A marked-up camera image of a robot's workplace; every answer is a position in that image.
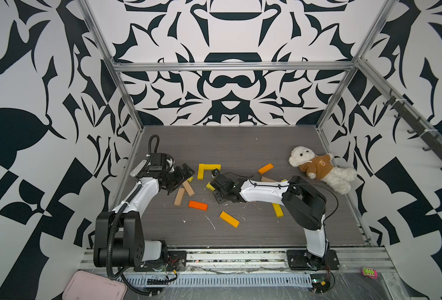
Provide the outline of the amber orange block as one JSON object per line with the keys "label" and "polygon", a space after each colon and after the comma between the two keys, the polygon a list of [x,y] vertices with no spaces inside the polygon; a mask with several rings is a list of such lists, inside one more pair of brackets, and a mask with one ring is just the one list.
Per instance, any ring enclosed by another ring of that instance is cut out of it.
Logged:
{"label": "amber orange block", "polygon": [[236,218],[225,211],[222,211],[219,217],[234,228],[238,228],[238,226],[240,225],[240,221],[238,221]]}

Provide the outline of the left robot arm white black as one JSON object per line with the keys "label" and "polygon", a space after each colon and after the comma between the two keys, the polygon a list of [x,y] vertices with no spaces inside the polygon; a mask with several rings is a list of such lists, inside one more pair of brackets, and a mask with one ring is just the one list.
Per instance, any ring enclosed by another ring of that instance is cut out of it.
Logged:
{"label": "left robot arm white black", "polygon": [[194,170],[187,164],[176,166],[171,155],[158,152],[159,142],[158,135],[150,137],[147,161],[133,175],[135,186],[118,206],[96,219],[93,263],[105,268],[110,280],[129,268],[159,269],[166,264],[166,242],[145,239],[142,215],[160,191],[173,193]]}

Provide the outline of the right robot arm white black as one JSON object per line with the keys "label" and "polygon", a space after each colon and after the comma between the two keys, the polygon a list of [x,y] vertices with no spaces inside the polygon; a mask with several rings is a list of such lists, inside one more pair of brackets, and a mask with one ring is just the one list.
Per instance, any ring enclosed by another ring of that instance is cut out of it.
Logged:
{"label": "right robot arm white black", "polygon": [[261,182],[248,177],[231,179],[218,169],[212,171],[210,185],[218,204],[263,202],[284,206],[303,228],[307,256],[322,259],[329,242],[325,232],[326,198],[307,181],[293,176],[289,181]]}

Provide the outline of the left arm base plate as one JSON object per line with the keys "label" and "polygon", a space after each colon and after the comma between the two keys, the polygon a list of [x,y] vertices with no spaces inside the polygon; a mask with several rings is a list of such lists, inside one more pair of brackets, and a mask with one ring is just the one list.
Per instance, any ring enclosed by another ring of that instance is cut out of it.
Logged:
{"label": "left arm base plate", "polygon": [[148,261],[140,267],[134,267],[135,272],[161,272],[173,270],[184,271],[186,269],[187,252],[171,251],[163,253],[157,261]]}

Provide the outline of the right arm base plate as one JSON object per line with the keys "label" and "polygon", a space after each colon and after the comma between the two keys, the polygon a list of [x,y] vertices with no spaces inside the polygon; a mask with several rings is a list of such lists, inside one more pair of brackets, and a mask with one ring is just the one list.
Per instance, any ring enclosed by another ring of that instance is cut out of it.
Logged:
{"label": "right arm base plate", "polygon": [[288,250],[287,262],[288,267],[294,271],[327,271],[339,269],[337,253],[329,247],[323,257],[311,254],[307,250]]}

